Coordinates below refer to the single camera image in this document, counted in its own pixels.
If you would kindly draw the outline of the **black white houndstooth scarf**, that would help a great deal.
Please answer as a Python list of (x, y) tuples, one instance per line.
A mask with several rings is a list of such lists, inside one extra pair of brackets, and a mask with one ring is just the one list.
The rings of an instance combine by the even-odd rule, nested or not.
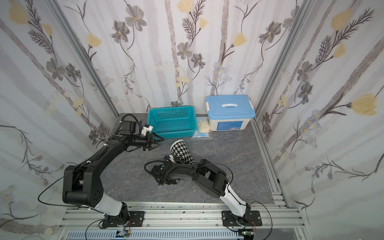
[(170, 151), (172, 156), (179, 162), (183, 164), (196, 164), (195, 159), (192, 157), (189, 149), (187, 148), (184, 140), (175, 141), (171, 147)]

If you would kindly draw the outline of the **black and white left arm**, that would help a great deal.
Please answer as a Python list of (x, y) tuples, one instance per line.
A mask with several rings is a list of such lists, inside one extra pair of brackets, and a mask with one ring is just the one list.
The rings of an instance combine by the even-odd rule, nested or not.
[(105, 193), (101, 174), (121, 153), (139, 149), (151, 151), (162, 141), (164, 138), (153, 133), (151, 126), (137, 120), (121, 120), (101, 149), (79, 165), (65, 169), (63, 202), (103, 213), (103, 228), (127, 226), (132, 219), (127, 204)]

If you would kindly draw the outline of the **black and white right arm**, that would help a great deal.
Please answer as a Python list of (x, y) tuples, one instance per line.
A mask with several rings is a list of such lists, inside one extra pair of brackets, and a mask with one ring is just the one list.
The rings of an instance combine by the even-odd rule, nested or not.
[(178, 180), (191, 180), (210, 197), (220, 199), (230, 209), (240, 225), (251, 220), (251, 206), (235, 193), (225, 171), (202, 159), (197, 164), (179, 164), (170, 160), (158, 161), (149, 171), (144, 170), (161, 185), (176, 185)]

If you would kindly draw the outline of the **teal plastic basket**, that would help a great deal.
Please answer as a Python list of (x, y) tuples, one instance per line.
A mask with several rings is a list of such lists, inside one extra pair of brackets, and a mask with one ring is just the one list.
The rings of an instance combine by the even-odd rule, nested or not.
[(147, 116), (147, 125), (164, 139), (191, 137), (198, 129), (194, 107), (169, 107), (151, 109)]

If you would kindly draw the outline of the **clear bag with yellow contents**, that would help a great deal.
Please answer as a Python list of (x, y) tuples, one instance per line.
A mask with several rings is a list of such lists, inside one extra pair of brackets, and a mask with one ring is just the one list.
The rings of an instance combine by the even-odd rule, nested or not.
[(212, 131), (208, 117), (197, 117), (198, 128), (192, 136), (192, 140), (210, 140)]

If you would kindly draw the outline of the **white box with blue lid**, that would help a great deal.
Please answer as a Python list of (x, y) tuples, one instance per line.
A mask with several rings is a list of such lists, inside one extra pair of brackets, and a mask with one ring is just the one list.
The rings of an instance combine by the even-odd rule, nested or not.
[(251, 100), (246, 95), (206, 97), (206, 108), (212, 131), (244, 130), (256, 116)]

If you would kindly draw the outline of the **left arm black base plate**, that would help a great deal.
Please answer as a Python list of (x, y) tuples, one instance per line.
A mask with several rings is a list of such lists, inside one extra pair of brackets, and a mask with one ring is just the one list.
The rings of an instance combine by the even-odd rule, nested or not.
[(142, 227), (143, 221), (145, 219), (144, 211), (133, 211), (122, 213), (119, 216), (107, 216), (105, 220), (102, 221), (100, 227), (102, 229), (112, 228), (112, 227)]

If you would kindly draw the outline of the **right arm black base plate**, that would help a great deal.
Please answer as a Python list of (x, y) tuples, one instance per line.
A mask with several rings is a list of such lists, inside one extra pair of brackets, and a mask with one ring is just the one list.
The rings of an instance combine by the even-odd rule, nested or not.
[(234, 215), (231, 211), (221, 212), (224, 227), (261, 227), (263, 225), (259, 211), (250, 211), (244, 217)]

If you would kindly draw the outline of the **aluminium rail frame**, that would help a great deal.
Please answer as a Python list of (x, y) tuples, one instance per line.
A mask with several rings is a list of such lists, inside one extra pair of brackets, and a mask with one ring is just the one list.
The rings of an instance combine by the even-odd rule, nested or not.
[(298, 209), (289, 208), (282, 193), (272, 194), (274, 203), (252, 203), (251, 211), (259, 211), (261, 227), (224, 227), (222, 211), (229, 211), (219, 203), (127, 202), (128, 211), (144, 211), (142, 227), (138, 230), (229, 230), (241, 235), (252, 232), (256, 240), (309, 240), (310, 235)]

